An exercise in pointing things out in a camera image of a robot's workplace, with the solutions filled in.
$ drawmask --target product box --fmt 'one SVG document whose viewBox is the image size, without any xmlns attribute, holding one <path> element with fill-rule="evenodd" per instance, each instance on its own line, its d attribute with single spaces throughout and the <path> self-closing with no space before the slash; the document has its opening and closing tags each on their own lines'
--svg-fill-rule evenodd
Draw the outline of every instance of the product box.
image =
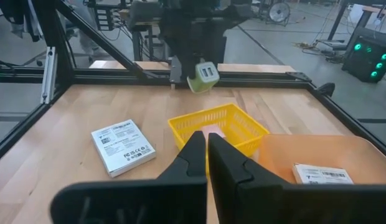
<svg viewBox="0 0 386 224">
<path fill-rule="evenodd" d="M 111 177 L 116 177 L 156 157 L 156 151 L 132 120 L 91 133 Z"/>
<path fill-rule="evenodd" d="M 295 164 L 293 174 L 299 184 L 353 184 L 344 169 Z"/>
</svg>

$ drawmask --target yellow plastic basket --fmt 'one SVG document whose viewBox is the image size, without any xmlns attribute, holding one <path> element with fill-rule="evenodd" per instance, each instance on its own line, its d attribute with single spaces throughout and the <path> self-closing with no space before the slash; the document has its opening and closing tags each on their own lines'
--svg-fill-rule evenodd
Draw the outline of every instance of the yellow plastic basket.
<svg viewBox="0 0 386 224">
<path fill-rule="evenodd" d="M 182 150 L 194 131 L 200 131 L 201 127 L 210 124 L 217 124 L 226 135 L 226 140 L 246 156 L 252 156 L 260 145 L 261 137 L 269 134 L 268 130 L 233 103 L 171 118 L 168 124 L 179 150 Z M 205 161 L 208 174 L 207 153 Z"/>
</svg>

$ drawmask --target wooden table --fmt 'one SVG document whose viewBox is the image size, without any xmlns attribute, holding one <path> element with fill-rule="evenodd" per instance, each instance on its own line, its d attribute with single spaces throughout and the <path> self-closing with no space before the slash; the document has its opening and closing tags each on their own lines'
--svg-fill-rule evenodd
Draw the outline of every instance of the wooden table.
<svg viewBox="0 0 386 224">
<path fill-rule="evenodd" d="M 167 69 L 153 62 L 140 64 L 145 69 Z M 93 67 L 122 68 L 115 62 L 95 62 Z M 276 65 L 220 65 L 220 69 L 292 70 Z M 73 85 L 0 160 L 0 223 L 50 223 L 50 201 L 61 188 L 110 180 L 91 140 L 92 131 L 132 119 L 157 150 L 157 158 L 114 181 L 153 179 L 178 153 L 167 120 L 230 102 L 271 133 L 352 135 L 306 90 L 214 88 L 195 95 L 164 86 Z M 208 192 L 207 223 L 217 223 L 210 184 Z"/>
<path fill-rule="evenodd" d="M 375 13 L 379 13 L 381 9 L 379 8 L 376 8 L 376 7 L 372 7 L 372 6 L 363 6 L 362 8 L 363 11 L 367 11 L 367 12 L 375 12 Z M 386 9 L 384 9 L 381 14 L 385 14 L 386 15 Z"/>
</svg>

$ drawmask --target orange plastic bin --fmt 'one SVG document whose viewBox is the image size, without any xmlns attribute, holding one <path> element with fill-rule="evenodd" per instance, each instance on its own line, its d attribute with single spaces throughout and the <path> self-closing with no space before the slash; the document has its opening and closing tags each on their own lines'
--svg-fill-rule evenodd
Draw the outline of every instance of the orange plastic bin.
<svg viewBox="0 0 386 224">
<path fill-rule="evenodd" d="M 386 157 L 357 136 L 268 134 L 258 163 L 292 184 L 295 163 L 345 169 L 355 184 L 386 184 Z"/>
</svg>

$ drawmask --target concrete floor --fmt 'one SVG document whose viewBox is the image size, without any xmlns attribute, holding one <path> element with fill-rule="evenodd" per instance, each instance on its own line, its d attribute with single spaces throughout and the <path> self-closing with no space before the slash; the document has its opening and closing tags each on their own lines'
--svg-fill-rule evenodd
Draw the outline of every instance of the concrete floor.
<svg viewBox="0 0 386 224">
<path fill-rule="evenodd" d="M 324 31 L 319 33 L 326 20 Z M 291 4 L 291 17 L 286 27 L 265 24 L 252 19 L 241 25 L 255 40 L 261 43 L 274 57 L 286 65 L 291 65 L 313 79 L 315 85 L 334 82 L 336 90 L 333 99 L 355 118 L 386 118 L 386 76 L 378 84 L 362 83 L 353 76 L 343 72 L 341 65 L 325 61 L 323 56 L 308 55 L 296 48 L 294 42 L 311 43 L 316 37 L 326 39 L 331 30 L 337 8 L 314 6 L 308 4 Z M 354 30 L 352 24 L 343 17 L 334 39 L 347 40 Z M 386 32 L 386 20 L 381 32 Z M 118 31 L 104 32 L 110 39 L 115 39 Z M 278 62 L 257 46 L 238 27 L 228 30 L 225 63 L 252 63 L 277 65 Z M 111 41 L 127 57 L 133 58 L 131 41 L 121 33 Z M 83 53 L 78 38 L 70 40 L 74 52 Z M 24 39 L 16 37 L 9 31 L 9 24 L 0 17 L 0 59 L 22 64 L 45 50 L 45 42 L 32 43 L 28 35 Z M 111 57 L 96 58 L 111 60 Z M 79 68 L 89 67 L 86 57 L 77 58 Z M 0 139 L 39 103 L 40 85 L 0 83 L 0 117 L 15 117 L 1 121 Z M 371 131 L 386 142 L 386 124 L 365 124 Z"/>
</svg>

